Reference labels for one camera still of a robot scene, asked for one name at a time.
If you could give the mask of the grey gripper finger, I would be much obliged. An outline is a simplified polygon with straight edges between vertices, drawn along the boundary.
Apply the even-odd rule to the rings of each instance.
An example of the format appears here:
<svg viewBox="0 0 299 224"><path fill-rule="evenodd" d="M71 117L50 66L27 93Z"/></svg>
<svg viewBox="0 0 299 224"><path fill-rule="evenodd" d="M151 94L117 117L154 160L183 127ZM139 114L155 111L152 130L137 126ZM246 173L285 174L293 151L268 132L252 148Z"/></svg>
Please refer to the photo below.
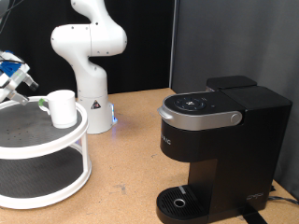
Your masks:
<svg viewBox="0 0 299 224"><path fill-rule="evenodd" d="M38 88L38 84L32 79L32 77L28 74L24 76L23 82L32 90L36 91Z"/></svg>
<svg viewBox="0 0 299 224"><path fill-rule="evenodd" d="M8 95L7 98L9 100L13 100L15 102L20 103L21 105L26 105L29 102L29 98L26 96L23 96L16 91L11 91Z"/></svg>

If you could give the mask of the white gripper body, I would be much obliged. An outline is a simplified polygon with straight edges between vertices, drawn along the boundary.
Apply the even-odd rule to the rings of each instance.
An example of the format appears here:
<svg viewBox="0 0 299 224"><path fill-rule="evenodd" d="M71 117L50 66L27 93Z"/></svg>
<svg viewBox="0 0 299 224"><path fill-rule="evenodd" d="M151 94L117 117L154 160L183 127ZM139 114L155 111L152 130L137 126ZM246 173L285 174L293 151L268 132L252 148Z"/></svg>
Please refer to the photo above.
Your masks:
<svg viewBox="0 0 299 224"><path fill-rule="evenodd" d="M7 98L7 95L11 91L16 91L18 86L23 82L24 76L27 74L27 70L18 69L13 75L9 76L1 69L0 75L0 102L3 102Z"/></svg>

